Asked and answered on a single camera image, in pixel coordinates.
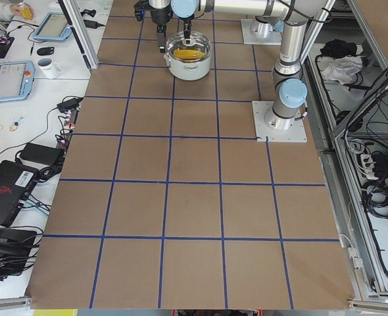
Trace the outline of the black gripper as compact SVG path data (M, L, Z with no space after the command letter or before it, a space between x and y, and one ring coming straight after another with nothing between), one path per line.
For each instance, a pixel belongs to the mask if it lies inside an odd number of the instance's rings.
M193 16L189 16L187 18L182 18L183 20L183 44L185 46L193 46L194 39L191 35L191 21L193 20Z
M172 18L170 1L140 0L134 6L134 16L141 22L146 12L157 26L157 45L161 53L166 51L166 24Z

